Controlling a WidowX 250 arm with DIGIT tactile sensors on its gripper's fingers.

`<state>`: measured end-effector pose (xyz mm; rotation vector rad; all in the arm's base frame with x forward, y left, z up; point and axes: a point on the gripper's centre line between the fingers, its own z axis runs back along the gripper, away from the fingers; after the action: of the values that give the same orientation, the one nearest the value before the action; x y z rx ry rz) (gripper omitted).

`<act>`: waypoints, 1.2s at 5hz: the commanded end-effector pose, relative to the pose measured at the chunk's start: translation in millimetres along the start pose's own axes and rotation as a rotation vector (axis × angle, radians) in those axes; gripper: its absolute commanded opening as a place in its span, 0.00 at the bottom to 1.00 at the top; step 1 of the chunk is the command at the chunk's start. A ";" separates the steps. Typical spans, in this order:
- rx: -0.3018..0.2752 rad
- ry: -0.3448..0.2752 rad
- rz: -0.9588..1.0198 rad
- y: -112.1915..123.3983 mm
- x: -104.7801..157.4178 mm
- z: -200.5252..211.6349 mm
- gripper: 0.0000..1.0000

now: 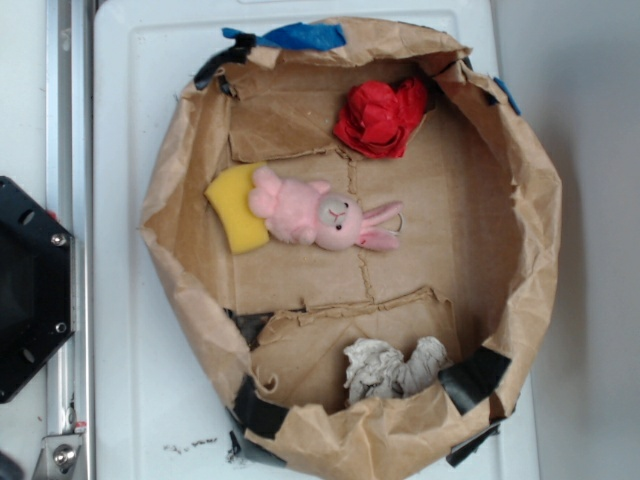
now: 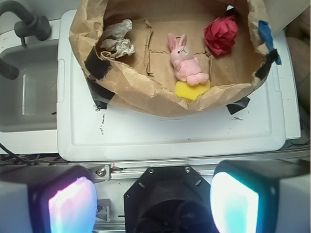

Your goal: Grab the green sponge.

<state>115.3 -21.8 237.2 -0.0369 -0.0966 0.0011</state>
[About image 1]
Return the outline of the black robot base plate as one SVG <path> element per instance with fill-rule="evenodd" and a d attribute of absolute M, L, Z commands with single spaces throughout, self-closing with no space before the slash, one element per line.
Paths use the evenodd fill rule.
<path fill-rule="evenodd" d="M 72 336 L 74 237 L 12 179 L 1 178 L 1 402 Z"/>

